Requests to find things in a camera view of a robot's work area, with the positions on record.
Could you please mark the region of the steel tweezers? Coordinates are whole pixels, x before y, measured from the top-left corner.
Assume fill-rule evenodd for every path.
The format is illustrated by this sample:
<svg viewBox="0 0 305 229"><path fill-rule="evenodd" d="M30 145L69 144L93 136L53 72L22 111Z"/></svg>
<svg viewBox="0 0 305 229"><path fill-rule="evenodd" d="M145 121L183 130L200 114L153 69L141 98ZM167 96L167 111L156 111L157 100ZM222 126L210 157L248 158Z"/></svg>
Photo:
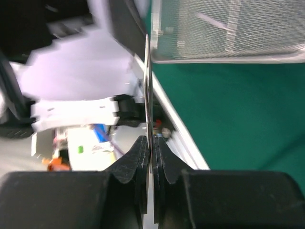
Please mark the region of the steel tweezers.
<svg viewBox="0 0 305 229"><path fill-rule="evenodd" d="M149 35L145 35L145 58L143 71L143 91L146 116L147 144L149 149L149 169L152 173L153 153L153 78L151 70L151 52Z"/></svg>

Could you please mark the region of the steel mesh instrument tray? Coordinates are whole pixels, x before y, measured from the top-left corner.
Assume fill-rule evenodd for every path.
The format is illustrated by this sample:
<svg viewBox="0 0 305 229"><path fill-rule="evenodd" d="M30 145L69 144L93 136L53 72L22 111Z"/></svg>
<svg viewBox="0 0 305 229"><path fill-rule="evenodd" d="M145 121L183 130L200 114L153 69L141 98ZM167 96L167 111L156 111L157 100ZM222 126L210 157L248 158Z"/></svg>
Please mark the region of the steel mesh instrument tray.
<svg viewBox="0 0 305 229"><path fill-rule="evenodd" d="M201 12L235 24L226 31ZM151 54L156 63L300 63L305 60L302 0L154 0Z"/></svg>

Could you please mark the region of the green surgical drape cloth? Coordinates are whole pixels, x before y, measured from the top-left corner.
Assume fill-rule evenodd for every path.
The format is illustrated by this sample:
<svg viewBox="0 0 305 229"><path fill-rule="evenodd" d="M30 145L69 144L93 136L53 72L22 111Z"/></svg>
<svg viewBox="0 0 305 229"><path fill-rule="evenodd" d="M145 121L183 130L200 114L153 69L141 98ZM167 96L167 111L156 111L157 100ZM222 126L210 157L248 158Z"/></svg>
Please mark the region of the green surgical drape cloth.
<svg viewBox="0 0 305 229"><path fill-rule="evenodd" d="M305 62L153 70L210 169L305 174Z"/></svg>

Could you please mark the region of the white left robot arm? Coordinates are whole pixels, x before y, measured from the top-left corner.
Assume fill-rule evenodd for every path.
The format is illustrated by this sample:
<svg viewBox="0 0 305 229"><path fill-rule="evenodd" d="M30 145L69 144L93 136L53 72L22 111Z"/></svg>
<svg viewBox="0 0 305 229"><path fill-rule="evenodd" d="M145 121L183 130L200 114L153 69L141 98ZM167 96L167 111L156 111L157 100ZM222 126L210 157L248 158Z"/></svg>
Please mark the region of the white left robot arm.
<svg viewBox="0 0 305 229"><path fill-rule="evenodd" d="M3 0L0 134L65 125L133 125L142 112L146 0Z"/></svg>

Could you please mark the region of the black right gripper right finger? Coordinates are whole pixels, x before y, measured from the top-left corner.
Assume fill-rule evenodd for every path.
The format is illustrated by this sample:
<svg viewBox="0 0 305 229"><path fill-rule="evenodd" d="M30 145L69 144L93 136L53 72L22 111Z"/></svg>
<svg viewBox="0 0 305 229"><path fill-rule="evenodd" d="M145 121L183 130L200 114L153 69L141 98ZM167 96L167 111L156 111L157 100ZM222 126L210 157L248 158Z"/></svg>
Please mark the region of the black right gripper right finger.
<svg viewBox="0 0 305 229"><path fill-rule="evenodd" d="M302 229L305 198L283 172L195 170L156 137L154 221L161 229Z"/></svg>

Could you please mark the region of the orange box in background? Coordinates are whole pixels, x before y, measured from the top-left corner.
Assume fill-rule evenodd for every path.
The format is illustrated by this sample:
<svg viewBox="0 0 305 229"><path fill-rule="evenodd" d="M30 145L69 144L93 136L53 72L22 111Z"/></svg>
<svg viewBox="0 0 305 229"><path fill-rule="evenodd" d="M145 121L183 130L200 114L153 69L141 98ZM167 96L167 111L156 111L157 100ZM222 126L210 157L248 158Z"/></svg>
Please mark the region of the orange box in background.
<svg viewBox="0 0 305 229"><path fill-rule="evenodd" d="M46 165L47 171L71 171L69 161L63 157L43 158L41 162Z"/></svg>

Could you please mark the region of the aluminium front rail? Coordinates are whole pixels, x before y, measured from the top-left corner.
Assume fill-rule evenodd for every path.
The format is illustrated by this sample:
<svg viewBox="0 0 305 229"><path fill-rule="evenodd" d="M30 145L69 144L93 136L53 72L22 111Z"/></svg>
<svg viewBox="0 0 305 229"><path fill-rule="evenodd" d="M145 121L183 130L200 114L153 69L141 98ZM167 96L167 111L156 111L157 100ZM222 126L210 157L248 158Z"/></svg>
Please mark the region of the aluminium front rail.
<svg viewBox="0 0 305 229"><path fill-rule="evenodd" d="M170 123L173 124L174 127L174 130L171 131L171 138L167 141L169 148L191 168L209 170L210 168L207 165L207 162L203 158L196 143L173 107L155 74L152 75L152 81L154 95L165 111L165 116L169 118Z"/></svg>

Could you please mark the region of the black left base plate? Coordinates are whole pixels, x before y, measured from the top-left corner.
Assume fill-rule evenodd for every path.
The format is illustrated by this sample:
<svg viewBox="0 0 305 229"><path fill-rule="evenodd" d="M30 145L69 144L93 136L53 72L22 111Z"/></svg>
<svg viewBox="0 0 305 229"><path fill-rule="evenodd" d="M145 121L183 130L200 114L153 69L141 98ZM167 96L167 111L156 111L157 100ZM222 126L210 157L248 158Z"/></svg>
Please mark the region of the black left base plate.
<svg viewBox="0 0 305 229"><path fill-rule="evenodd" d="M145 123L144 103L137 103L135 97L127 94L117 95L113 100L117 102L119 108L119 111L115 112L119 118L116 126L139 127L141 123ZM153 98L153 129L155 135L161 134L166 139L171 137L174 130L170 118L156 97Z"/></svg>

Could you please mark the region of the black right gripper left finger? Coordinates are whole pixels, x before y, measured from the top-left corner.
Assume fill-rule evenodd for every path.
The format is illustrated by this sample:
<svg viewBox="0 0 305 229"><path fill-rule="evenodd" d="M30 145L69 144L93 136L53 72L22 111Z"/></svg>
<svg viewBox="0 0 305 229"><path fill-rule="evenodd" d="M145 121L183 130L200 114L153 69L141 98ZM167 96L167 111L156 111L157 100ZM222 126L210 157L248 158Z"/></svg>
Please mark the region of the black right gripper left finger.
<svg viewBox="0 0 305 229"><path fill-rule="evenodd" d="M3 229L141 229L147 212L147 139L106 170L10 172L0 180Z"/></svg>

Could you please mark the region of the steel scalpel handle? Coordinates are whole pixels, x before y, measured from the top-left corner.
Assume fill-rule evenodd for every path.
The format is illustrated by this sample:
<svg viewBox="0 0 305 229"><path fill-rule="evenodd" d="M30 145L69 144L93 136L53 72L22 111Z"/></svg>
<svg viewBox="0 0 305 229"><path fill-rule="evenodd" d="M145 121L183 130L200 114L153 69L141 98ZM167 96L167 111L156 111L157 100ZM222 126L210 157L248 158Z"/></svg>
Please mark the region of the steel scalpel handle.
<svg viewBox="0 0 305 229"><path fill-rule="evenodd" d="M208 24L211 24L214 27L217 27L219 29L222 30L226 30L226 31L235 31L237 30L237 27L235 24L231 24L229 23L229 16L226 17L226 23L224 23L223 21L218 21L212 17L209 17L201 12L197 12L196 17L207 22Z"/></svg>

